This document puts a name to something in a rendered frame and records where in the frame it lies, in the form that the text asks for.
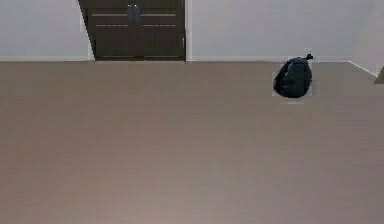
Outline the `dark brown room door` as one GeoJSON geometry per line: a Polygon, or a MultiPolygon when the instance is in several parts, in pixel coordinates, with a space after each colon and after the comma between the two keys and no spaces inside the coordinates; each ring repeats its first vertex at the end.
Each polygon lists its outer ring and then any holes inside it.
{"type": "Polygon", "coordinates": [[[78,0],[97,60],[186,59],[186,0],[78,0]],[[136,3],[140,20],[130,21],[136,3]]]}

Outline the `black garbage bag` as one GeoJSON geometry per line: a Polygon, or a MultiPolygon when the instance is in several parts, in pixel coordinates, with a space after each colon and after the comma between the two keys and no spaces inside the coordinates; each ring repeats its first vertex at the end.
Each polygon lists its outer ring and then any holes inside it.
{"type": "Polygon", "coordinates": [[[308,53],[305,57],[289,59],[281,67],[273,80],[273,90],[285,98],[301,98],[307,94],[313,81],[309,62],[314,57],[308,53]]]}

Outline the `tan furniture corner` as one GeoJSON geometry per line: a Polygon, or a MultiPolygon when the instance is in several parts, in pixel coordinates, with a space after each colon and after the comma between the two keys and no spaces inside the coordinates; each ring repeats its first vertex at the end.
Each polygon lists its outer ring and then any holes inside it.
{"type": "Polygon", "coordinates": [[[384,66],[381,68],[374,84],[384,84],[384,66]]]}

